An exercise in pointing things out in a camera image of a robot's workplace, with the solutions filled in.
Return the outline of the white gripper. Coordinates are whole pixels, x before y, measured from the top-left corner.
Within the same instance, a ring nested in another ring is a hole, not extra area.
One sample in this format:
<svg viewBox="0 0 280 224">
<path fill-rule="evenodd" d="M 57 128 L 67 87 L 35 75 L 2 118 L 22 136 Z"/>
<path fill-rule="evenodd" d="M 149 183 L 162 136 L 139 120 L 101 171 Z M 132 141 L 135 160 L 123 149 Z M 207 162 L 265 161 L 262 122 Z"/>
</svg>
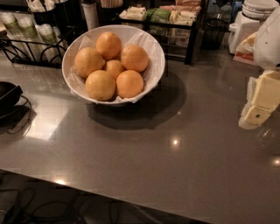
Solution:
<svg viewBox="0 0 280 224">
<path fill-rule="evenodd" d="M 280 104 L 280 6 L 261 25 L 254 43 L 254 62 L 265 69 L 250 77 L 239 126 L 253 130 L 262 126 Z"/>
</svg>

